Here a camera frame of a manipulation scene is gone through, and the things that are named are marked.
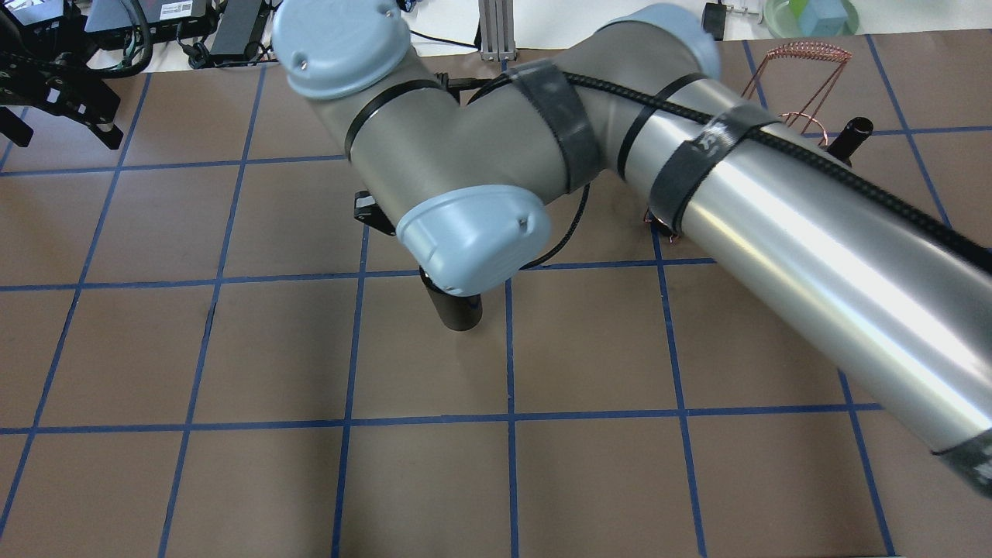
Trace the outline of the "black gripper over rack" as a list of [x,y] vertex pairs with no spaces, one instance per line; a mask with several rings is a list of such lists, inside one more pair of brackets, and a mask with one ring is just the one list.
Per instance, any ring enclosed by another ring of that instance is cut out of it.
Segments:
[[392,219],[387,216],[369,191],[362,190],[354,194],[353,218],[361,225],[368,226],[384,236],[395,237],[397,234]]

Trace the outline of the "robot arm over wine rack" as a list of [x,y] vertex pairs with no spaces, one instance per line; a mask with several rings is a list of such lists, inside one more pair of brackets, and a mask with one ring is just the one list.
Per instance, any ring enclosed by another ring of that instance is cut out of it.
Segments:
[[284,1],[272,38],[437,293],[502,285],[546,205],[611,170],[990,495],[990,251],[720,84],[687,10],[610,21],[464,106],[389,1]]

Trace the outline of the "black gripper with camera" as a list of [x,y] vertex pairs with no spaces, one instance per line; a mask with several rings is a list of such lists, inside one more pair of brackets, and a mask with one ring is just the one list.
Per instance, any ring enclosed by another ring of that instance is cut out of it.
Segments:
[[123,131],[115,124],[121,98],[106,84],[123,78],[125,68],[89,68],[72,53],[56,60],[36,59],[13,47],[2,49],[1,134],[18,147],[28,147],[34,129],[14,107],[33,107],[85,127],[110,150],[117,150]]

